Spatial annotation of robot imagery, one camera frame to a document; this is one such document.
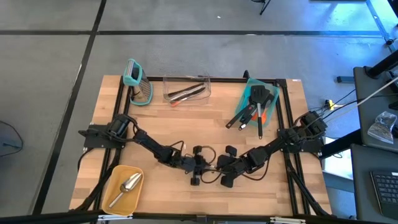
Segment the blue plastic bin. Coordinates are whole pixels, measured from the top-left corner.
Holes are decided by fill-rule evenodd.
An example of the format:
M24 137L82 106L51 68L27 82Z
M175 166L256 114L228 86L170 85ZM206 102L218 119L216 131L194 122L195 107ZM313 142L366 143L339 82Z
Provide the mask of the blue plastic bin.
M263 85L263 86L265 86L265 88L267 90L270 91L270 94L275 96L274 100L271 102L269 107L266 108L267 120L262 125L262 128L264 128L269 124L269 121L271 120L271 115L272 115L272 112L274 111L276 100L279 97L279 88L274 87L273 85L266 84L262 81L254 79L254 78L249 78L248 82L246 83L246 87L244 88L242 97L239 100L238 106L236 107L235 115L237 115L243 108L245 108L248 105L249 97L250 97L250 89L253 85ZM249 124L257 127L257 120L256 121L250 120Z

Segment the plastic bag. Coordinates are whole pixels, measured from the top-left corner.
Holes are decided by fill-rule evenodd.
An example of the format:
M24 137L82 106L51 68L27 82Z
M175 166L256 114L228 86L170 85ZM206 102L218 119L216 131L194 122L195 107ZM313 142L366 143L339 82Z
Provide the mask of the plastic bag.
M369 128L368 135L386 143L393 144L391 130L397 120L397 116L387 111L379 114L374 124Z

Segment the white cable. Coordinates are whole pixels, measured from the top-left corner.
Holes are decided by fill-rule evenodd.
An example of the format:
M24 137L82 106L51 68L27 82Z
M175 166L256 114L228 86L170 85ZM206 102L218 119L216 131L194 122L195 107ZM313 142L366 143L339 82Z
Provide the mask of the white cable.
M398 80L398 77L395 77L395 79L391 80L389 83L385 84L383 87L381 87L380 89L376 90L374 93L370 94L370 95L369 95L368 97L366 97L364 100L361 100L361 102L357 103L355 106L350 107L348 111L345 111L344 113L335 116L334 118L332 118L332 119L326 121L326 123L329 122L329 121L331 121L331 120L333 120L333 119L336 119L336 118L338 118L338 117L340 117L340 116L343 116L344 114L350 112L351 110L355 109L355 108L358 107L359 105L365 103L366 100L370 99L372 96L376 95L376 94L379 93L381 90L385 89L385 87L389 86L391 83L394 83L394 82L397 81L397 80Z

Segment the concrete floor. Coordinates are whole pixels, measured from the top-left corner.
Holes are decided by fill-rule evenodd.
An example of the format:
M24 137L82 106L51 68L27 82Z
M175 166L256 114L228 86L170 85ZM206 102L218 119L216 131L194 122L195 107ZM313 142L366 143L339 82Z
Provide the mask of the concrete floor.
M390 9L384 0L372 3L378 12ZM99 4L3 0L0 30L91 30ZM258 16L260 9L248 0L108 0L99 29L377 30L364 2L281 0L272 1L263 16ZM395 15L383 15L383 23L397 23ZM0 35L0 119L14 125L25 140L23 151L0 157L0 217L31 212L87 40L87 35ZM122 74L128 58L135 58L147 75L241 77L247 69L256 78L299 78L312 108L354 89L353 84L337 84L336 77L352 76L353 67L374 65L389 55L383 43L381 37L358 36L97 36L44 212L67 211L84 141L77 131L91 121L102 76ZM354 98L352 94L345 102ZM353 110L328 125L327 135L345 135L359 128L358 113ZM350 197L336 195L343 195L350 208L346 213L340 209L339 215L354 215Z

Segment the wooden tabletop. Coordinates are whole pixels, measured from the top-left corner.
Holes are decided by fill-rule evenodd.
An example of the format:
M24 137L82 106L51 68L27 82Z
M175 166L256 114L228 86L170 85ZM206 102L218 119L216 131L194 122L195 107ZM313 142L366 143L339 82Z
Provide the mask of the wooden tabletop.
M111 121L119 80L119 76L104 76L92 120L95 124ZM216 150L217 155L224 154L225 146L232 145L238 149L240 155L253 147L266 145L276 138L276 129L279 127L276 109L269 125L264 128L264 137L261 140L258 139L256 126L248 126L242 131L238 131L236 124L231 129L225 128L226 123L234 116L245 83L212 83L208 104L175 108L170 107L164 100L162 82L152 84L154 96L150 105L130 105L129 115L137 119L139 127L162 145L184 140L186 153L191 154L193 146L208 145ZM307 112L303 86L300 80L287 80L287 84L295 119ZM283 99L283 93L280 91L284 123L288 127ZM203 152L210 160L211 152L205 149ZM94 149L82 160L70 208L79 206L96 185L103 155L104 149ZM301 161L306 186L322 208L331 213L319 160L311 154L301 153ZM139 167L144 171L145 181L136 212L283 216L292 214L281 152L273 154L264 179L253 181L238 177L231 189L222 186L220 180L212 184L191 186L192 174L186 175L183 170L158 163L152 153L135 143L129 143L123 149L120 164ZM264 169L251 176L261 176ZM215 176L216 174L206 173L203 178L212 180ZM296 197L298 210L303 213L297 186Z

